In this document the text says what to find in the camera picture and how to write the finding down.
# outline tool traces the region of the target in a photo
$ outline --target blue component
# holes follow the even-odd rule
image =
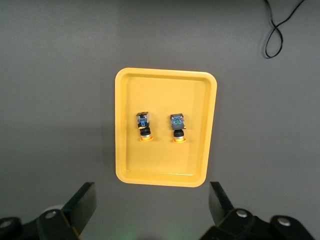
[[[147,128],[149,127],[149,113],[145,112],[138,112],[136,115],[136,120],[138,123],[138,128]]]
[[[185,128],[185,120],[182,113],[172,114],[170,116],[170,121],[173,130],[182,130]]]

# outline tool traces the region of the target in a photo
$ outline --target yellow tray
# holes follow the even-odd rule
[[[115,170],[130,184],[198,187],[206,179],[217,82],[207,72],[124,68],[115,78]],[[136,114],[149,112],[141,142]],[[170,115],[182,113],[183,143]]]

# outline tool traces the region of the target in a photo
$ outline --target gray surface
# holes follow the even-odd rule
[[[270,2],[279,22],[298,1]],[[84,240],[196,240],[213,224],[209,181],[220,181],[235,206],[295,217],[319,239],[319,9],[305,1],[267,60],[262,0],[1,1],[0,217],[30,221],[96,181]],[[117,179],[114,79],[125,67],[216,77],[202,186]]]

